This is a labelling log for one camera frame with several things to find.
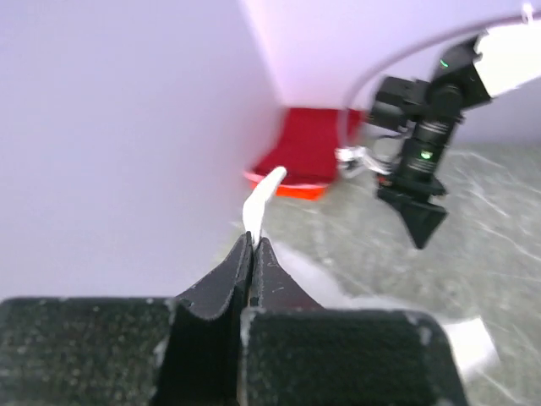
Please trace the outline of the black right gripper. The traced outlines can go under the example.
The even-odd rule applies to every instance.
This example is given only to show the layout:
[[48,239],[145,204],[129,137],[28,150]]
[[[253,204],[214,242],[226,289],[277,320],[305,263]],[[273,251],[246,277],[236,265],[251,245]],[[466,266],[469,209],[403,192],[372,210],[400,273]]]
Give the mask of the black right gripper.
[[435,173],[448,144],[448,84],[387,77],[369,123],[404,138],[396,157],[377,172],[377,195],[399,213],[413,245],[424,249],[448,214],[432,202],[446,195]]

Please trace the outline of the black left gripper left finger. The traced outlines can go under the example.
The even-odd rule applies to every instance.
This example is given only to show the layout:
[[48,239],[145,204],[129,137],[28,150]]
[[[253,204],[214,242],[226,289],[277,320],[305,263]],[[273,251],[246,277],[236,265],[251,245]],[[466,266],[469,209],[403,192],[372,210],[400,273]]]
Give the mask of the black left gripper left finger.
[[237,405],[240,315],[253,270],[251,235],[174,298],[174,319],[156,380],[154,405]]

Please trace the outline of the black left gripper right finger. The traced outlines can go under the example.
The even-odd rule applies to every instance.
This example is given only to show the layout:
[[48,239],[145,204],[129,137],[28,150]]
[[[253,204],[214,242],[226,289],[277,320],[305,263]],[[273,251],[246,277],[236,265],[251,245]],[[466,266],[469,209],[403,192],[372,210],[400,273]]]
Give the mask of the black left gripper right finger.
[[297,388],[293,374],[307,364],[302,317],[323,307],[283,269],[268,238],[254,252],[251,277],[240,313],[238,403],[285,404]]

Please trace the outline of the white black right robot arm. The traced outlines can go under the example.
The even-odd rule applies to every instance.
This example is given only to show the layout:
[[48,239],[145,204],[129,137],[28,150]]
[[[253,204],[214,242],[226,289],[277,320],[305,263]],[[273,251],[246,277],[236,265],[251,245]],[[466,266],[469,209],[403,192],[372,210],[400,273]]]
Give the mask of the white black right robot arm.
[[448,48],[428,81],[387,76],[374,95],[370,124],[407,135],[396,158],[377,170],[377,196],[402,217],[423,249],[447,211],[435,177],[466,110],[486,105],[540,76],[540,23],[494,27]]

